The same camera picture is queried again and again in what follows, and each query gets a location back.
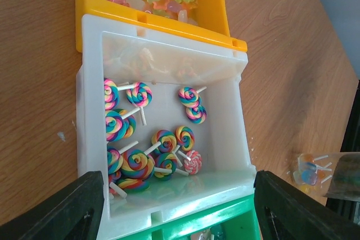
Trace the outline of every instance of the yellow plastic bin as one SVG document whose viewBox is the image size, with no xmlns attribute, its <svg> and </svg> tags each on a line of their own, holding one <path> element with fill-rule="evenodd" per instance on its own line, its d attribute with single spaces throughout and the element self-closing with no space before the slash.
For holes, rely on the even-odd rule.
<svg viewBox="0 0 360 240">
<path fill-rule="evenodd" d="M 197 1 L 199 6 L 195 9 L 195 16 L 199 26 L 134 10 L 107 0 L 75 0 L 76 48 L 82 52 L 81 21 L 83 15 L 90 14 L 246 52 L 246 42 L 230 37 L 225 0 Z"/>
</svg>

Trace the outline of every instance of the lollipop stick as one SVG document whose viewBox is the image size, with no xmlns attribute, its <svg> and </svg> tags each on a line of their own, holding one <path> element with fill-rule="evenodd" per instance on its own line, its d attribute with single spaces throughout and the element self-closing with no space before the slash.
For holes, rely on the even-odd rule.
<svg viewBox="0 0 360 240">
<path fill-rule="evenodd" d="M 187 159 L 188 161 L 191 161 L 191 158 L 189 158 L 188 156 L 186 156 L 186 154 L 184 154 L 183 152 L 179 151 L 178 152 L 180 156 L 182 156 L 184 159 Z"/>
<path fill-rule="evenodd" d="M 135 142 L 132 142 L 130 144 L 128 144 L 127 146 L 124 146 L 123 148 L 121 148 L 119 150 L 119 154 L 121 155 L 122 153 L 128 151 L 130 148 L 134 147 L 135 145 L 137 145 L 139 142 L 138 141 L 135 141 Z"/>
<path fill-rule="evenodd" d="M 120 195 L 121 197 L 123 198 L 126 198 L 127 197 L 127 193 L 124 192 L 121 188 L 119 188 L 115 183 L 111 182 L 109 184 L 109 187 L 112 188 L 114 191 L 117 192 L 118 195 Z"/>
<path fill-rule="evenodd" d="M 143 107 L 140 107 L 140 116 L 141 116 L 142 125 L 146 126 L 146 119 L 145 119 L 145 113 Z"/>
<path fill-rule="evenodd" d="M 180 170 L 180 169 L 175 169 L 175 173 L 182 174 L 182 175 L 185 175 L 185 176 L 188 176 L 188 175 L 189 175 L 188 172 L 183 171 L 183 170 Z"/>
<path fill-rule="evenodd" d="M 136 108 L 132 109 L 131 111 L 127 112 L 126 114 L 123 114 L 121 117 L 123 119 L 128 118 L 129 116 L 135 114 L 138 110 L 140 110 L 140 108 L 136 107 Z"/>
<path fill-rule="evenodd" d="M 173 171 L 171 171 L 171 169 L 163 169 L 163 168 L 158 168 L 158 167 L 154 167 L 154 171 L 157 173 L 163 173 L 163 174 L 171 174 Z"/>
<path fill-rule="evenodd" d="M 325 181 L 328 181 L 331 177 L 332 177 L 332 175 L 330 174 L 327 177 L 325 177 L 324 179 L 322 179 L 321 184 L 323 184 Z"/>
<path fill-rule="evenodd" d="M 145 155 L 147 156 L 148 154 L 150 154 L 152 151 L 154 151 L 155 149 L 157 149 L 157 147 L 161 145 L 160 142 L 155 143 L 152 147 L 150 147 L 148 150 L 144 151 Z"/>
<path fill-rule="evenodd" d="M 182 163 L 181 160 L 178 158 L 178 156 L 176 155 L 176 151 L 178 151 L 180 148 L 179 145 L 176 146 L 176 148 L 172 151 L 172 154 L 175 156 L 176 161 L 178 162 L 179 167 L 182 167 Z"/>
<path fill-rule="evenodd" d="M 126 89 L 133 89 L 134 87 L 136 87 L 135 84 L 122 85 L 122 86 L 118 87 L 118 91 L 126 90 Z"/>
<path fill-rule="evenodd" d="M 321 157 L 317 157 L 317 158 L 314 159 L 314 161 L 322 160 L 322 159 L 325 159 L 326 157 L 328 157 L 328 155 L 324 155 L 324 156 L 321 156 Z"/>
<path fill-rule="evenodd" d="M 199 89 L 197 90 L 197 92 L 200 93 L 201 91 L 204 91 L 205 89 L 206 89 L 206 87 L 199 88 Z"/>
</svg>

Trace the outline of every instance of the pink swirl lollipop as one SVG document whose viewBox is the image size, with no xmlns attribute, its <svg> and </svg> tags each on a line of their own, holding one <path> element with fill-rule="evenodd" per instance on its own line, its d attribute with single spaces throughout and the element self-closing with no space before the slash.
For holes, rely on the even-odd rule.
<svg viewBox="0 0 360 240">
<path fill-rule="evenodd" d="M 141 83 L 140 81 L 134 83 L 133 85 L 135 85 L 133 89 L 126 90 L 126 98 L 135 107 L 140 107 L 142 124 L 146 126 L 143 107 L 147 106 L 151 102 L 152 91 L 147 84 Z"/>
<path fill-rule="evenodd" d="M 186 156 L 188 156 L 191 160 L 190 161 L 186 159 L 184 160 L 185 170 L 189 174 L 197 174 L 203 165 L 203 160 L 201 158 L 201 155 L 199 154 L 199 152 L 195 150 L 191 150 L 187 152 Z"/>
</svg>

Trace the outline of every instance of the plastic storage bin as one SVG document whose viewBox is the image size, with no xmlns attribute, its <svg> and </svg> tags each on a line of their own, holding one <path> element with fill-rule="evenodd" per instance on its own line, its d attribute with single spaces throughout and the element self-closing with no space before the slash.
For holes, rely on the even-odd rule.
<svg viewBox="0 0 360 240">
<path fill-rule="evenodd" d="M 76 48 L 82 51 L 81 19 L 84 14 L 91 14 L 246 52 L 243 40 L 230 37 L 225 0 L 198 0 L 198 3 L 195 13 L 199 26 L 194 26 L 107 0 L 75 0 Z"/>
<path fill-rule="evenodd" d="M 250 162 L 239 95 L 246 53 L 93 15 L 83 16 L 82 27 L 83 64 L 76 78 L 78 174 L 103 174 L 99 239 L 128 236 L 254 193 L 256 169 Z M 116 84 L 144 81 L 153 92 L 144 108 L 147 126 L 136 115 L 135 133 L 112 145 L 137 140 L 136 148 L 145 150 L 157 130 L 187 125 L 195 133 L 202 170 L 166 182 L 152 179 L 145 192 L 110 202 L 104 77 Z M 177 98 L 183 85 L 207 86 L 201 97 L 208 117 L 200 125 L 186 118 Z M 132 108 L 121 98 L 120 107 Z"/>
</svg>

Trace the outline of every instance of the rainbow swirl lollipop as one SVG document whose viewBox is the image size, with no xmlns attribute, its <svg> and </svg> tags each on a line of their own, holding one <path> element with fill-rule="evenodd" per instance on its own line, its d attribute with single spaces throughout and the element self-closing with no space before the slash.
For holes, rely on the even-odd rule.
<svg viewBox="0 0 360 240">
<path fill-rule="evenodd" d="M 105 111 L 106 140 L 114 142 L 122 139 L 128 129 L 123 118 L 115 111 Z"/>
<path fill-rule="evenodd" d="M 154 176 L 162 181 L 170 180 L 176 170 L 176 158 L 172 153 L 164 153 L 158 156 L 155 160 L 156 167 L 163 169 L 170 169 L 171 173 L 158 173 Z"/>
<path fill-rule="evenodd" d="M 178 96 L 180 102 L 188 108 L 195 108 L 201 104 L 201 97 L 199 96 L 198 91 L 191 87 L 181 88 Z"/>
<path fill-rule="evenodd" d="M 186 116 L 194 124 L 201 124 L 206 119 L 206 109 L 202 105 L 196 108 L 186 108 Z"/>
<path fill-rule="evenodd" d="M 127 192 L 140 192 L 144 191 L 149 188 L 150 184 L 148 181 L 143 181 L 140 179 L 119 179 L 116 181 L 116 185 L 119 186 L 119 188 L 127 191 Z"/>
<path fill-rule="evenodd" d="M 125 109 L 115 109 L 115 112 L 119 113 L 121 116 L 125 115 L 128 111 Z M 131 135 L 133 135 L 135 129 L 136 129 L 136 121 L 134 116 L 128 116 L 127 118 L 123 119 L 126 126 L 128 127 L 124 138 L 129 138 Z"/>
<path fill-rule="evenodd" d="M 154 150 L 156 155 L 172 152 L 176 147 L 176 137 L 174 133 L 166 129 L 161 129 L 152 136 L 151 143 L 155 144 L 156 142 L 161 143 L 161 145 Z"/>
<path fill-rule="evenodd" d="M 187 126 L 179 126 L 175 131 L 175 136 L 181 149 L 186 152 L 192 150 L 195 144 L 195 136 L 190 128 Z"/>
<path fill-rule="evenodd" d="M 135 107 L 145 107 L 152 100 L 152 92 L 150 87 L 140 81 L 134 83 L 133 89 L 126 90 L 126 98 Z"/>
<path fill-rule="evenodd" d="M 154 174 L 154 163 L 139 149 L 128 150 L 123 153 L 121 173 L 132 179 L 146 180 Z"/>
<path fill-rule="evenodd" d="M 105 109 L 111 110 L 120 102 L 118 88 L 112 80 L 104 78 L 103 89 L 105 94 Z"/>
</svg>

